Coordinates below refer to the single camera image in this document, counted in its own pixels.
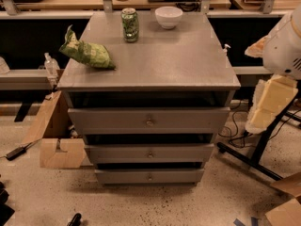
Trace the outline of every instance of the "green can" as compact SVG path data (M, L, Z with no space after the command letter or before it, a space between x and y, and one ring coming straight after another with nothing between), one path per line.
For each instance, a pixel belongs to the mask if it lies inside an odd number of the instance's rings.
M139 38L138 14L134 8L124 8L121 12L123 37L127 42L135 42Z

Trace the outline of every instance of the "white bottle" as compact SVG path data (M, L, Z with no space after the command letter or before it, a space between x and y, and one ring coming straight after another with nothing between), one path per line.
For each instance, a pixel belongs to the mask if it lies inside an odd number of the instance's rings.
M45 62L44 62L45 69L48 73L48 80L52 87L57 85L58 80L58 73L57 70L59 70L59 66L57 64L57 61L49 56L49 53L45 53Z

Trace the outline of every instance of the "drawer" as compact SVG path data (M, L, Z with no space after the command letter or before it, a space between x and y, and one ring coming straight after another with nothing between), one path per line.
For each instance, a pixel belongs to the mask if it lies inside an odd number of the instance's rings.
M218 108L69 109L76 131L89 134L218 133L229 115Z
M204 169L96 169L100 184L197 183Z
M204 140L203 135L102 135L96 140L97 145L86 145L85 150L93 164L202 162L203 165L214 149L212 143L201 143Z
M120 162L202 162L206 163L214 145L131 145L86 146L93 164Z
M69 92L74 108L104 107L221 107L228 91L74 91Z

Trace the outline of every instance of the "cardboard flap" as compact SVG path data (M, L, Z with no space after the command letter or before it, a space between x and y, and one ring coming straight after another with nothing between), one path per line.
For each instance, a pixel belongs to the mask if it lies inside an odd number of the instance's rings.
M44 100L40 106L39 112L32 122L22 144L27 144L33 141L37 141L44 137L45 130L51 120L55 107L59 98L61 96L61 91L54 93L52 100Z
M86 157L85 144L81 138L61 139L57 148L57 138L46 138L40 145L40 166L48 169L79 168Z
M297 199L292 199L266 213L273 226L299 226L301 205Z
M301 196L301 172L279 181L275 181L271 184L271 186L297 198Z

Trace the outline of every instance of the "green plastic bag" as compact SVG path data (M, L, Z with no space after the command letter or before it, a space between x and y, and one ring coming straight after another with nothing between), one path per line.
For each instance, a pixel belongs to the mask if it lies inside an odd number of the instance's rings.
M71 26L68 27L65 43L59 48L59 52L79 63L94 68L116 68L103 45L78 40L75 33L71 30Z

